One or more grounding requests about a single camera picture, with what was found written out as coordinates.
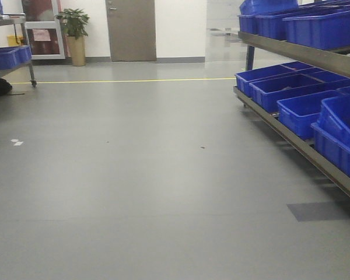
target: doorway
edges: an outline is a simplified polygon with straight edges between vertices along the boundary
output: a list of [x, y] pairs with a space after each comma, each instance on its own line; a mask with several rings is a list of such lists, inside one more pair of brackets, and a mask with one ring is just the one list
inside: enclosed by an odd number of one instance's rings
[[156, 61], [155, 0], [106, 0], [112, 61]]

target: metal cart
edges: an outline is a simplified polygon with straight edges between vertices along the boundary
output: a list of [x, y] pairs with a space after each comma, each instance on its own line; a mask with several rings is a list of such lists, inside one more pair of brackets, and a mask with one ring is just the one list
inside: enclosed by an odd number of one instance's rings
[[[26, 23], [26, 15], [24, 13], [18, 13], [18, 14], [6, 14], [6, 15], [9, 15], [9, 16], [18, 16], [18, 18], [13, 18], [13, 19], [2, 19], [0, 20], [0, 26], [4, 26], [4, 25], [13, 25], [14, 27], [14, 31], [15, 31], [15, 34], [16, 34], [16, 24], [17, 25], [21, 25], [21, 29], [22, 29], [22, 33], [24, 34], [25, 36], [25, 39], [26, 39], [26, 44], [29, 45], [29, 37], [27, 35], [27, 31], [25, 29], [25, 23]], [[32, 87], [36, 87], [36, 80], [35, 80], [35, 75], [34, 75], [34, 69], [33, 69], [33, 65], [32, 65], [32, 62], [29, 61], [29, 62], [26, 62], [26, 63], [23, 63], [23, 64], [20, 64], [14, 68], [11, 68], [11, 69], [6, 69], [6, 70], [0, 70], [0, 78], [13, 72], [13, 71], [16, 71], [17, 69], [21, 68], [21, 67], [29, 67], [29, 71], [30, 71], [30, 81], [31, 81], [31, 85]]]
[[[254, 50], [261, 48], [302, 61], [325, 70], [338, 73], [350, 78], [350, 57], [344, 55], [350, 53], [350, 47], [340, 48], [332, 51], [323, 51], [314, 48], [305, 47], [288, 43], [286, 41], [274, 40], [271, 38], [261, 37], [245, 32], [239, 32], [239, 38], [248, 45], [246, 55], [246, 70], [253, 68]], [[297, 151], [306, 159], [314, 164], [330, 180], [332, 180], [340, 189], [350, 196], [350, 177], [343, 173], [339, 168], [334, 166], [321, 154], [319, 154], [311, 143], [303, 141], [295, 135], [290, 129], [278, 121], [278, 114], [267, 113], [257, 103], [234, 87], [237, 98], [244, 103], [244, 106], [252, 109], [263, 121], [272, 129], [287, 140]]]

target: yellow bucket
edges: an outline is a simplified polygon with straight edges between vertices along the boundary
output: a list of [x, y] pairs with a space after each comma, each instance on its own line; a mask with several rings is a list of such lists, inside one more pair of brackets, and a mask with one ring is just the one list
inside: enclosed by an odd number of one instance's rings
[[10, 47], [24, 45], [23, 36], [17, 36], [18, 41], [16, 40], [16, 36], [14, 36], [14, 35], [9, 35], [6, 37], [6, 39], [8, 41], [8, 46], [10, 46]]

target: metal shelf frame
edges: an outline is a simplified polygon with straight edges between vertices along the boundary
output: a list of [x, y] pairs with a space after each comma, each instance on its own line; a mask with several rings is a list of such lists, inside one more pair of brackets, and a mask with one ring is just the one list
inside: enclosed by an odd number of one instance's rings
[[[272, 53], [281, 54], [350, 78], [350, 57], [342, 54], [350, 53], [350, 47], [323, 51], [245, 32], [239, 32], [239, 38], [249, 47], [257, 47]], [[252, 66], [253, 60], [254, 51], [248, 48], [247, 63]]]
[[[323, 51], [244, 32], [239, 32], [239, 37], [248, 45], [246, 70], [251, 70], [253, 68], [254, 50], [255, 47], [258, 47], [350, 78], [350, 57], [341, 54], [350, 51], [350, 47], [332, 51]], [[300, 152], [350, 197], [350, 177], [319, 154], [309, 143], [300, 139], [289, 128], [279, 122], [277, 120], [277, 114], [266, 112], [251, 98], [239, 91], [237, 87], [234, 87], [233, 91], [237, 98], [243, 102], [244, 106], [253, 110], [265, 123], [267, 123], [282, 138], [288, 141], [288, 143], [290, 143], [298, 152]]]
[[[15, 30], [16, 33], [16, 24], [17, 25], [21, 25], [21, 29], [22, 32], [25, 36], [26, 39], [26, 44], [29, 45], [29, 37], [27, 35], [27, 30], [25, 29], [25, 23], [26, 23], [26, 15], [24, 13], [21, 14], [8, 14], [9, 16], [18, 16], [17, 18], [13, 18], [13, 19], [2, 19], [0, 20], [0, 26], [4, 26], [4, 25], [13, 25], [13, 28]], [[16, 71], [17, 69], [24, 67], [24, 66], [28, 66], [29, 67], [29, 72], [30, 72], [30, 77], [31, 77], [31, 85], [32, 87], [36, 87], [36, 80], [35, 80], [35, 74], [34, 74], [34, 68], [33, 68], [33, 64], [31, 61], [24, 63], [24, 64], [20, 64], [17, 65], [16, 67], [12, 68], [12, 69], [6, 69], [6, 70], [0, 70], [0, 78], [13, 72]]]

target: door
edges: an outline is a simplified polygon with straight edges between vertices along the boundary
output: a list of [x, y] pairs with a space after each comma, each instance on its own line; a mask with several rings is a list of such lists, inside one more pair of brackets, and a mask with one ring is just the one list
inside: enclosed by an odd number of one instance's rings
[[156, 61], [155, 0], [106, 0], [113, 61]]
[[65, 58], [61, 26], [55, 19], [60, 0], [22, 0], [26, 14], [33, 60], [58, 60]]

